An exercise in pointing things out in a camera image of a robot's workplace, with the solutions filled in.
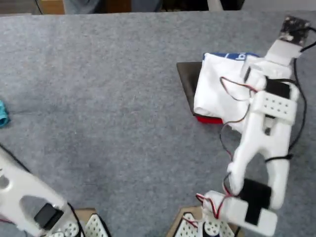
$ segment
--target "perforated mounting plate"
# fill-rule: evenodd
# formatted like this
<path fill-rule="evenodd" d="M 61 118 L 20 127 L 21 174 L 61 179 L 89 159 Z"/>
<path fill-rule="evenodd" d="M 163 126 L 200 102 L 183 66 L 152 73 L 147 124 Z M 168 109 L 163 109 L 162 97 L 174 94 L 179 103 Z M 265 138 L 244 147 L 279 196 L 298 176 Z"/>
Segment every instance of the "perforated mounting plate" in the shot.
<path fill-rule="evenodd" d="M 62 228 L 56 233 L 45 235 L 46 237 L 75 237 L 79 232 L 78 225 L 74 222 L 67 221 Z"/>
<path fill-rule="evenodd" d="M 194 219 L 191 213 L 184 214 L 184 217 L 189 220 Z M 186 220 L 182 220 L 174 237 L 198 237 L 198 229 Z"/>
<path fill-rule="evenodd" d="M 110 237 L 97 214 L 91 216 L 84 233 L 86 237 Z"/>
<path fill-rule="evenodd" d="M 194 217 L 191 213 L 185 213 L 184 217 L 189 220 L 193 220 Z M 174 237 L 204 237 L 203 232 L 209 236 L 219 237 L 234 237 L 234 232 L 230 226 L 221 220 L 209 217 L 206 222 L 201 222 L 198 225 L 199 228 L 204 228 L 205 231 L 198 232 L 198 229 L 188 223 L 186 220 L 182 220 Z"/>
<path fill-rule="evenodd" d="M 292 125 L 295 122 L 296 107 L 296 102 L 292 100 L 260 91 L 254 96 L 251 110 L 283 119 Z"/>

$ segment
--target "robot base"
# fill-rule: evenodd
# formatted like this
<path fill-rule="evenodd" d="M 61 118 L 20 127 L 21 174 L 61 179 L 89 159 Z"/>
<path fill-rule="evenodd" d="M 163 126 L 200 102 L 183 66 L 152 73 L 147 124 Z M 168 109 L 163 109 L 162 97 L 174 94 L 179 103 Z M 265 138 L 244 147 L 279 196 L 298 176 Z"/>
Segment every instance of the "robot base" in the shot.
<path fill-rule="evenodd" d="M 209 220 L 207 222 L 200 222 L 199 225 L 201 225 L 202 228 L 199 226 L 199 230 L 201 231 L 198 231 L 197 228 L 183 220 L 183 216 L 187 219 L 199 220 L 202 218 L 202 208 L 201 206 L 181 208 L 166 237 L 234 237 L 234 233 L 237 230 L 237 226 L 235 225 L 227 224 L 220 220 Z M 243 232 L 240 231 L 237 237 L 244 237 Z"/>

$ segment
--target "blue label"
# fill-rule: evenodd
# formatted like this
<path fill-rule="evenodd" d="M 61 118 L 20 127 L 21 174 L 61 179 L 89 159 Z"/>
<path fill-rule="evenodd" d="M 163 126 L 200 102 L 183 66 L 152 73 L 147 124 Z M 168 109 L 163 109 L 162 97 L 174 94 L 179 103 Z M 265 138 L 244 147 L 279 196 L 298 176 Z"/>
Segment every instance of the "blue label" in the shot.
<path fill-rule="evenodd" d="M 245 61 L 248 55 L 259 57 L 259 55 L 254 54 L 254 53 L 211 53 L 211 54 L 214 54 L 222 58 L 229 58 L 229 59 L 238 60 L 238 61 Z"/>

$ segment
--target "gray carpet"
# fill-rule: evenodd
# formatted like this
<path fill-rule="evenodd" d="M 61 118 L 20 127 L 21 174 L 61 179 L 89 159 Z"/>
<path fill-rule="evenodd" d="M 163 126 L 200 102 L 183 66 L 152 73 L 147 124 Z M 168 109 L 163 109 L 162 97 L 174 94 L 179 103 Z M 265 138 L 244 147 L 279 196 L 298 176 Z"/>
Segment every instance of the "gray carpet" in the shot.
<path fill-rule="evenodd" d="M 316 12 L 293 14 L 316 25 Z M 192 117 L 176 62 L 213 51 L 264 55 L 283 18 L 280 12 L 3 18 L 0 97 L 12 122 L 0 142 L 75 207 L 95 207 L 113 237 L 162 237 L 180 207 L 198 204 L 196 192 L 221 191 L 229 163 L 220 126 Z M 311 49 L 298 60 L 308 117 L 277 237 L 316 232 L 315 58 Z M 224 136 L 237 146 L 236 133 Z M 247 176 L 266 180 L 260 158 Z M 2 224 L 0 236 L 23 233 Z"/>

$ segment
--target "cardboard base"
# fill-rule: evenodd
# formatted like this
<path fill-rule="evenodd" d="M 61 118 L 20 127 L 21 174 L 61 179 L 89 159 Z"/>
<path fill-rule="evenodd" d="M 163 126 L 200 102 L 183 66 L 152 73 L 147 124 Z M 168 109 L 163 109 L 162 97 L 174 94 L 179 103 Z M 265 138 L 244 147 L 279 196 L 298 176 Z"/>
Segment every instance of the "cardboard base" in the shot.
<path fill-rule="evenodd" d="M 94 208 L 81 208 L 76 209 L 76 215 L 78 216 L 79 220 L 83 221 L 85 224 L 88 223 L 92 214 L 97 213 Z"/>
<path fill-rule="evenodd" d="M 190 207 L 183 207 L 180 209 L 178 215 L 176 216 L 170 230 L 168 231 L 166 237 L 174 237 L 176 231 L 178 230 L 178 226 L 181 224 L 182 217 L 185 213 L 191 213 L 196 220 L 199 220 L 202 218 L 202 210 L 201 206 L 190 206 Z M 237 226 L 229 224 L 230 228 L 233 232 L 237 230 Z M 242 231 L 239 231 L 237 237 L 244 237 L 244 233 Z"/>

